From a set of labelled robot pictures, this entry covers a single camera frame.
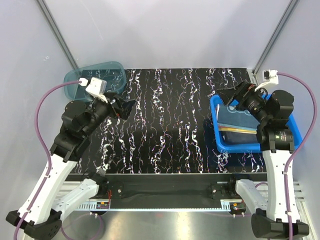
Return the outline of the teal hello towel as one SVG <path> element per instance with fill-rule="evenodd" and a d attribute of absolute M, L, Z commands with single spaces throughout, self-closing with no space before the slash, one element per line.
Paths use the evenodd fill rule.
<path fill-rule="evenodd" d="M 259 124 L 248 110 L 239 111 L 235 106 L 217 104 L 215 111 L 217 124 L 220 127 L 255 130 Z"/>

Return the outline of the orange towel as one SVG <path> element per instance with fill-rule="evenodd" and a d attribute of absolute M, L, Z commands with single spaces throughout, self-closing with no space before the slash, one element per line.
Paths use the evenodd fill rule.
<path fill-rule="evenodd" d="M 233 126 L 218 126 L 219 131 L 225 131 L 225 132 L 256 132 L 256 129 L 253 128 L 241 128 L 241 127 L 233 127 Z"/>

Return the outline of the yellow towel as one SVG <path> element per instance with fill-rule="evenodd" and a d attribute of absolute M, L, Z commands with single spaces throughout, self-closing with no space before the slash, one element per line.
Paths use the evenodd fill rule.
<path fill-rule="evenodd" d="M 245 133 L 245 134 L 255 134 L 257 132 L 255 129 L 242 129 L 242 128 L 232 128 L 232 127 L 220 127 L 218 130 L 220 132 L 234 132 L 234 133 Z"/>

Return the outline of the dark blue towel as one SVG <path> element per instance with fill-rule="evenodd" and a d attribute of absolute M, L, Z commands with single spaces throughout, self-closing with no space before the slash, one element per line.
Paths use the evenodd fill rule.
<path fill-rule="evenodd" d="M 258 143 L 256 134 L 252 134 L 252 133 L 221 131 L 220 135 L 221 135 L 223 141 L 229 145 L 257 144 Z"/>

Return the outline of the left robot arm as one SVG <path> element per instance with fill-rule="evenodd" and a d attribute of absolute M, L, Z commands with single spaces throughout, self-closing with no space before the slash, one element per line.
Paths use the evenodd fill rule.
<path fill-rule="evenodd" d="M 51 240 L 64 220 L 91 197 L 103 198 L 108 193 L 107 179 L 91 173 L 75 189 L 62 198 L 57 195 L 69 173 L 91 144 L 92 133 L 107 118 L 127 120 L 135 104 L 115 93 L 94 97 L 92 105 L 81 100 L 69 102 L 61 116 L 62 126 L 51 148 L 46 148 L 47 164 L 25 203 L 10 211 L 6 221 L 35 240 Z"/>

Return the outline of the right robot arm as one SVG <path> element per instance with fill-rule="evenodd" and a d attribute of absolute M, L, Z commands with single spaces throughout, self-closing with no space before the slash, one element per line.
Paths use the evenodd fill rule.
<path fill-rule="evenodd" d="M 309 235 L 296 206 L 293 181 L 294 135 L 288 121 L 294 110 L 294 97 L 285 90 L 271 95 L 265 88 L 241 82 L 216 92 L 225 106 L 237 101 L 238 111 L 249 111 L 259 122 L 256 138 L 267 173 L 268 198 L 264 198 L 250 179 L 235 178 L 227 185 L 228 195 L 241 197 L 251 212 L 251 228 L 256 238 L 296 240 Z"/>

